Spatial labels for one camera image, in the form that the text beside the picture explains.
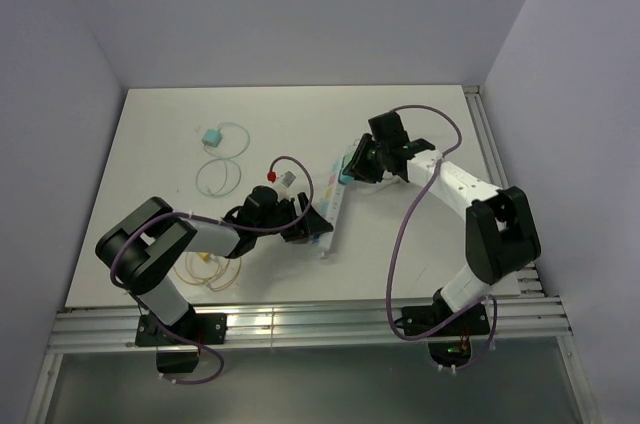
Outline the white multicolour power strip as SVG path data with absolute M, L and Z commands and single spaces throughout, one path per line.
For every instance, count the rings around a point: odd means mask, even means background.
M 319 198 L 318 205 L 316 206 L 319 214 L 334 226 L 333 232 L 316 238 L 313 241 L 313 244 L 316 246 L 319 252 L 320 258 L 326 258 L 331 251 L 333 240 L 336 236 L 338 227 L 338 217 L 340 214 L 343 198 L 345 196 L 347 185 L 344 186 L 338 182 L 338 173 L 340 172 L 341 165 L 348 162 L 355 148 L 356 143 L 351 143 L 336 159 L 329 172 L 326 189 L 323 191 L 321 197 Z

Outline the teal usb charger plug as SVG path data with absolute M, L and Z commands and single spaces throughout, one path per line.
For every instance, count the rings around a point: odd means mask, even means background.
M 346 165 L 342 164 L 340 172 L 338 173 L 338 182 L 341 185 L 346 186 L 352 183 L 353 181 L 354 181 L 354 177 L 347 173 Z

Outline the light blue charger plug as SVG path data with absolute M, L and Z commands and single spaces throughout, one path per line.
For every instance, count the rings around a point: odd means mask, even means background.
M 206 147 L 216 148 L 222 141 L 222 133 L 219 128 L 208 129 L 202 136 L 201 142 Z

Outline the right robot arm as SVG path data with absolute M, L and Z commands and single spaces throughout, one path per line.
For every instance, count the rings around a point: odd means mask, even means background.
M 399 112 L 420 109 L 442 117 L 456 141 L 441 151 L 424 138 L 411 139 Z M 447 160 L 461 147 L 462 131 L 446 113 L 426 105 L 403 105 L 368 120 L 343 174 L 355 181 L 375 184 L 390 174 L 420 188 L 406 211 L 392 248 L 385 289 L 391 307 L 393 282 L 400 247 L 409 220 L 421 200 L 432 194 L 464 222 L 465 263 L 436 294 L 442 302 L 433 309 L 435 327 L 452 334 L 468 318 L 467 308 L 486 296 L 504 277 L 539 258 L 541 244 L 525 192 L 512 186 L 487 183 Z

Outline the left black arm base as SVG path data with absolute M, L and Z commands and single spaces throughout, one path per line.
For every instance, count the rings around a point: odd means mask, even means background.
M 187 314 L 173 326 L 163 326 L 151 315 L 139 318 L 134 345 L 156 349 L 156 369 L 168 375 L 191 374 L 204 356 L 203 346 L 225 342 L 227 315 Z

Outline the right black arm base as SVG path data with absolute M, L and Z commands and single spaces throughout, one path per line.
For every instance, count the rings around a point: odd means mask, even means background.
M 400 317 L 394 324 L 405 337 L 412 337 L 430 331 L 453 314 L 441 292 L 436 291 L 429 305 L 402 307 Z M 476 304 L 434 333 L 435 337 L 448 337 L 449 341 L 428 342 L 430 357 L 437 365 L 458 368 L 468 364 L 472 359 L 471 338 L 490 335 L 491 325 L 486 308 L 483 304 Z

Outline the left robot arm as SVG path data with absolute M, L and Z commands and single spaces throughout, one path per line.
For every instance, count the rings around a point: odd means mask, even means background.
M 263 236 L 278 234 L 304 244 L 333 230 L 304 192 L 286 198 L 272 187 L 257 186 L 220 220 L 188 216 L 152 197 L 101 237 L 95 254 L 110 269 L 113 283 L 155 315 L 159 332 L 183 343 L 194 333 L 195 311 L 168 277 L 182 254 L 238 259 Z

